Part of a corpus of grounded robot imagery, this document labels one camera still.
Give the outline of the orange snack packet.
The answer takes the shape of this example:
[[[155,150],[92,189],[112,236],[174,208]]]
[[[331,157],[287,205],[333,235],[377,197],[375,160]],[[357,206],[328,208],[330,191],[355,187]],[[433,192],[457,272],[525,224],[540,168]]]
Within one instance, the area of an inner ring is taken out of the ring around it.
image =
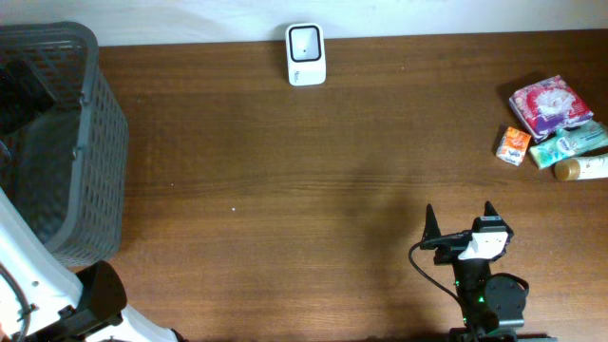
[[[531,136],[517,128],[508,127],[500,140],[496,156],[507,163],[519,166],[525,157]]]

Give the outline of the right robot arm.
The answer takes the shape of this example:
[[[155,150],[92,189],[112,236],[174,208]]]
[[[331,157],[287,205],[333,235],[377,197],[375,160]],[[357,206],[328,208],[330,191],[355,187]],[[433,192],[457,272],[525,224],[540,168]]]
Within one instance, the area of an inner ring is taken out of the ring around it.
[[[546,334],[519,335],[524,326],[523,311],[530,286],[524,279],[491,272],[490,264],[506,253],[514,237],[512,228],[488,201],[484,213],[473,220],[468,230],[444,235],[441,233],[433,207],[426,207],[425,227],[419,242],[410,247],[411,266],[427,281],[450,295],[458,304],[462,328],[452,328],[448,341],[552,341]],[[449,265],[454,274],[454,291],[435,280],[414,261],[417,249],[434,252],[436,266]]]

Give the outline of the teal tissue pocket pack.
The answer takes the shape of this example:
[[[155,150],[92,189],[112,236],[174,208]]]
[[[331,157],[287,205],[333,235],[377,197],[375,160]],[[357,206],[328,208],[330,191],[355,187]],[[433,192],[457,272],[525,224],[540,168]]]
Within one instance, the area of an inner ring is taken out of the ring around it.
[[[547,168],[557,162],[574,157],[579,153],[580,144],[570,136],[557,136],[546,142],[532,146],[529,150],[539,169]]]

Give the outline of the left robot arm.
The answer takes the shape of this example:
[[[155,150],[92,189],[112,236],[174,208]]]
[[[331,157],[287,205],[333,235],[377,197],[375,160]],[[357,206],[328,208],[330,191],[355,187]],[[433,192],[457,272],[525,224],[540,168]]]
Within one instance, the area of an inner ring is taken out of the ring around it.
[[[127,303],[115,269],[98,261],[74,274],[33,234],[1,194],[3,341],[182,341]]]

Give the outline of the red purple snack packet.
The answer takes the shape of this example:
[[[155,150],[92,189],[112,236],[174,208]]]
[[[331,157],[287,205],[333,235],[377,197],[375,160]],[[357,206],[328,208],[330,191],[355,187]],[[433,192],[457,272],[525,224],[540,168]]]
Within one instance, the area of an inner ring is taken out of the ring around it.
[[[509,98],[516,117],[536,143],[560,129],[589,122],[593,111],[560,75],[516,90]]]

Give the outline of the white lotion tube gold cap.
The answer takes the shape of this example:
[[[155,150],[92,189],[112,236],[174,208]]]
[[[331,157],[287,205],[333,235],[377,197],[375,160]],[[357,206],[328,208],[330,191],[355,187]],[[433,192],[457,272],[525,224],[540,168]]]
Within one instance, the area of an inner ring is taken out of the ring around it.
[[[576,157],[559,161],[554,168],[559,181],[583,181],[607,177],[607,155]]]

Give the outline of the teal green snack packet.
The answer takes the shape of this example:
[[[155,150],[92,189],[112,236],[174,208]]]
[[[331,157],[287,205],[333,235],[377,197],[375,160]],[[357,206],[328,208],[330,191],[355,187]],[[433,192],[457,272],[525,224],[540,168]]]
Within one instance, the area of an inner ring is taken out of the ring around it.
[[[561,130],[556,147],[561,158],[582,155],[607,145],[607,127],[603,123],[589,121],[572,130]]]

